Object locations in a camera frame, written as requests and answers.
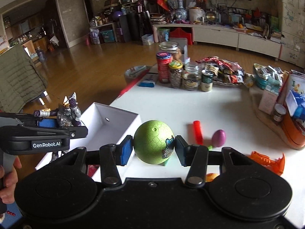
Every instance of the white wardrobe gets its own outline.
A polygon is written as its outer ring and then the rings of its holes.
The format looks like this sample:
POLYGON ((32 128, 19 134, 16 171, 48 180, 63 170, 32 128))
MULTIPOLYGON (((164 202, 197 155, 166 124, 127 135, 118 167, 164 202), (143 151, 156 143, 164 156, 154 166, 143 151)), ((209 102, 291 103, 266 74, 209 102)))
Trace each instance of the white wardrobe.
POLYGON ((305 0, 276 0, 282 50, 280 58, 305 68, 305 0))

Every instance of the blue lid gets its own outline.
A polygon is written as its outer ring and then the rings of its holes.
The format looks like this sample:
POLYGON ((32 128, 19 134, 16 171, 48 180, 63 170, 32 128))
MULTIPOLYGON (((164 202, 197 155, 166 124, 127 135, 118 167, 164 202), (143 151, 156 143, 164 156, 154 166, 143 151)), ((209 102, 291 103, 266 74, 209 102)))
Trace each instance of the blue lid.
POLYGON ((157 59, 169 59, 171 58, 171 54, 169 52, 158 52, 157 59))

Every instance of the screw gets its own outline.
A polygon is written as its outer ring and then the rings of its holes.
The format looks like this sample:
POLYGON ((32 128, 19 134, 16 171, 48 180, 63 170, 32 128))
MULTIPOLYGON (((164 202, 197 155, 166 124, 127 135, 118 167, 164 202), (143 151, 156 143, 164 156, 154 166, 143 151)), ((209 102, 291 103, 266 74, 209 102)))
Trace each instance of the screw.
POLYGON ((150 183, 148 183, 148 186, 150 186, 152 188, 156 188, 158 186, 158 184, 150 182, 150 183))
POLYGON ((104 179, 104 183, 109 184, 109 185, 115 185, 118 182, 119 182, 119 180, 116 177, 106 177, 104 179))
POLYGON ((193 185, 199 185, 203 183, 203 179, 201 177, 189 177, 188 182, 193 185))

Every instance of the orange dinosaur toy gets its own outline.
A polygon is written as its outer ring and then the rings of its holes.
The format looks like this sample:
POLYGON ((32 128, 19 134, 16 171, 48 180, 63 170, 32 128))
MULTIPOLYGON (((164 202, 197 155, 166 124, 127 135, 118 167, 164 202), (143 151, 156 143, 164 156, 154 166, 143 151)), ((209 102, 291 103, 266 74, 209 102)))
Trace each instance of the orange dinosaur toy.
POLYGON ((266 166, 269 170, 273 171, 277 175, 281 175, 284 172, 285 167, 285 155, 283 153, 283 157, 274 161, 271 160, 268 156, 258 153, 257 151, 253 151, 250 155, 252 160, 255 162, 266 166))

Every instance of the yellow jar lid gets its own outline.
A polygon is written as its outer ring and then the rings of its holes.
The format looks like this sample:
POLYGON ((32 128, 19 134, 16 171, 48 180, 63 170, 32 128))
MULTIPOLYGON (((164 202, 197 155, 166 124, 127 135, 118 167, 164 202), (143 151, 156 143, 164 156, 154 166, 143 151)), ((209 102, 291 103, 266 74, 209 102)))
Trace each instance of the yellow jar lid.
POLYGON ((171 68, 171 69, 181 69, 183 67, 183 63, 177 61, 177 60, 173 60, 172 62, 170 62, 168 64, 168 66, 171 68))

